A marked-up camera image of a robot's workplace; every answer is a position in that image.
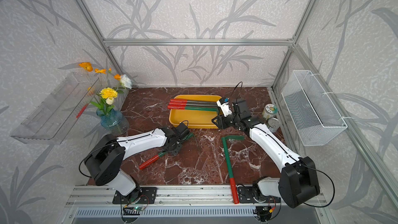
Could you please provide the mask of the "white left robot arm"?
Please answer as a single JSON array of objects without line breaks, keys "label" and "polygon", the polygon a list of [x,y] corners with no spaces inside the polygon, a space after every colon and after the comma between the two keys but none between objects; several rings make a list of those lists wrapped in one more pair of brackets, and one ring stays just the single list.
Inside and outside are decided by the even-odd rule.
[{"label": "white left robot arm", "polygon": [[133,177],[121,169],[123,161],[137,153],[158,147],[177,155],[182,143],[190,135],[187,124],[187,121],[183,121],[177,127],[161,127],[127,137],[108,134],[102,137],[81,164],[86,166],[95,185],[108,185],[117,190],[120,196],[135,200],[142,191]]}]

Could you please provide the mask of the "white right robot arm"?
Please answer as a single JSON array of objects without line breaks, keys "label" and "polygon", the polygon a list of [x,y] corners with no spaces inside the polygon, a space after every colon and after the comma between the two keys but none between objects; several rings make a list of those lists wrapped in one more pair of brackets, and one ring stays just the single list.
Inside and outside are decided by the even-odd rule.
[{"label": "white right robot arm", "polygon": [[257,200],[273,196],[282,198],[295,208],[320,194],[316,167],[309,157],[293,152],[269,130],[264,119],[253,116],[247,102],[239,99],[232,104],[228,98],[216,102],[219,115],[211,121],[219,129],[233,127],[244,132],[272,159],[280,171],[279,180],[269,177],[259,179],[253,185]]}]

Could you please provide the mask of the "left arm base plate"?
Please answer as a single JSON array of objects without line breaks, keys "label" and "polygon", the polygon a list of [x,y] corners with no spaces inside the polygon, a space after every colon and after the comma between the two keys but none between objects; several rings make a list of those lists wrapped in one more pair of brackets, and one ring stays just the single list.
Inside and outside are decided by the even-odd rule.
[{"label": "left arm base plate", "polygon": [[112,204],[154,204],[156,194],[157,187],[137,187],[127,196],[116,191]]}]

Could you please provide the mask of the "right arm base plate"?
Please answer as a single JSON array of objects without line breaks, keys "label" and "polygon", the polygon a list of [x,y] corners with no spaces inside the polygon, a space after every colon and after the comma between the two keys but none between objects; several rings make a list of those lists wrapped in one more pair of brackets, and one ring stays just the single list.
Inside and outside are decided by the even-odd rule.
[{"label": "right arm base plate", "polygon": [[245,186],[238,184],[236,186],[238,199],[240,203],[267,203],[267,204],[279,204],[281,198],[274,196],[263,196],[259,190],[253,189],[252,186]]}]

